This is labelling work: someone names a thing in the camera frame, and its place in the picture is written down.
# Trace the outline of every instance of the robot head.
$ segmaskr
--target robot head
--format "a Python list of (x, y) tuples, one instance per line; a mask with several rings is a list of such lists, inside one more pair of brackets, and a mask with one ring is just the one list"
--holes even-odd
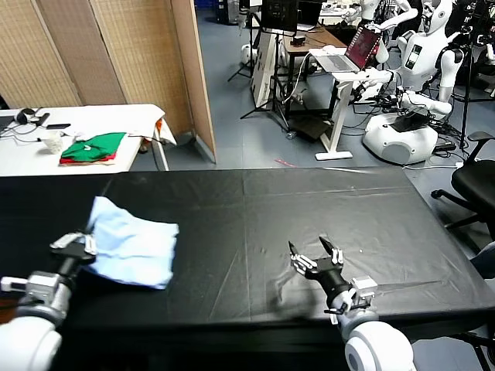
[(432, 0), (423, 6), (423, 26), (427, 35), (444, 30), (452, 14), (452, 0)]

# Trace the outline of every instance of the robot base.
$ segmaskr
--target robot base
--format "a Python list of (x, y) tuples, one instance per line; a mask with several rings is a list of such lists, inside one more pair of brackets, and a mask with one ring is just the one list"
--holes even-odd
[(391, 124), (397, 114), (381, 114), (370, 119), (363, 144), (377, 157), (398, 165), (415, 164), (428, 159), (435, 149), (438, 133), (424, 126), (411, 131), (396, 131)]

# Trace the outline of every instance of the black headphones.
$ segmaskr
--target black headphones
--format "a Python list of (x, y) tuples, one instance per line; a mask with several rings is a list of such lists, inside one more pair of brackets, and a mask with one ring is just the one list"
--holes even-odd
[(31, 108), (23, 108), (21, 111), (15, 116), (15, 122), (19, 125), (26, 125), (26, 124), (34, 124), (36, 126), (40, 126), (42, 123), (40, 123), (40, 118), (36, 116), (36, 112)]

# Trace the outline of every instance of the white table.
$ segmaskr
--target white table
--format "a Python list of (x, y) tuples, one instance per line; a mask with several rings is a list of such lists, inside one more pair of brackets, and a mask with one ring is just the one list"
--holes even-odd
[[(311, 49), (310, 52), (317, 53), (314, 49)], [(332, 75), (335, 79), (338, 101), (333, 109), (332, 123), (328, 122), (329, 125), (333, 126), (330, 138), (328, 138), (326, 133), (323, 133), (319, 138), (326, 150), (325, 152), (315, 154), (315, 158), (319, 161), (353, 157), (353, 154), (350, 151), (337, 151), (337, 145), (339, 144), (343, 123), (346, 120), (347, 111), (349, 109), (350, 95), (352, 93), (353, 84), (355, 81), (364, 82), (383, 78), (383, 74), (376, 69), (366, 69), (358, 73), (334, 72)]]
[[(19, 110), (0, 111), (0, 116), (15, 116)], [(49, 124), (70, 124), (62, 130), (69, 136), (63, 137), (63, 150), (73, 143), (73, 136), (85, 134), (95, 136), (111, 132), (127, 133), (118, 147), (112, 165), (71, 165), (60, 166), (60, 154), (52, 154), (42, 142), (24, 143), (15, 138), (0, 137), (0, 176), (24, 175), (71, 175), (71, 174), (107, 174), (128, 172), (138, 153), (142, 138), (164, 138), (174, 141), (165, 120), (164, 112), (153, 104), (126, 104), (114, 106), (84, 106), (43, 108), (36, 115), (50, 113), (43, 126)], [(162, 130), (156, 129), (156, 122), (162, 119)], [(31, 131), (35, 126), (27, 124), (16, 128), (18, 132)], [(4, 135), (16, 135), (23, 141), (35, 141), (46, 129), (37, 128), (30, 134), (17, 135), (13, 131)], [(168, 165), (159, 146), (163, 167)]]

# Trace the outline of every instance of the phone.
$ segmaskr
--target phone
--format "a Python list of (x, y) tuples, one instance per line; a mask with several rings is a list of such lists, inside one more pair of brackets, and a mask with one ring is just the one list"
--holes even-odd
[(46, 126), (46, 130), (60, 130), (66, 129), (70, 126), (70, 124), (51, 124)]

